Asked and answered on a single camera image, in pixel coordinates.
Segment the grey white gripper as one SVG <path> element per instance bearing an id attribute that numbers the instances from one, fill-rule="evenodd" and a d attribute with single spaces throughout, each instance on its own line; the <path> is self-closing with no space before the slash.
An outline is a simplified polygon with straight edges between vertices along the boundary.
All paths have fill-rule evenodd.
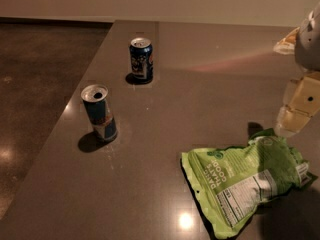
<path id="1" fill-rule="evenodd" d="M 297 27 L 278 41 L 273 51 L 293 55 L 298 65 L 308 71 L 300 79 L 291 79 L 286 87 L 274 131 L 289 138 L 299 133 L 320 111 L 320 3 Z"/>

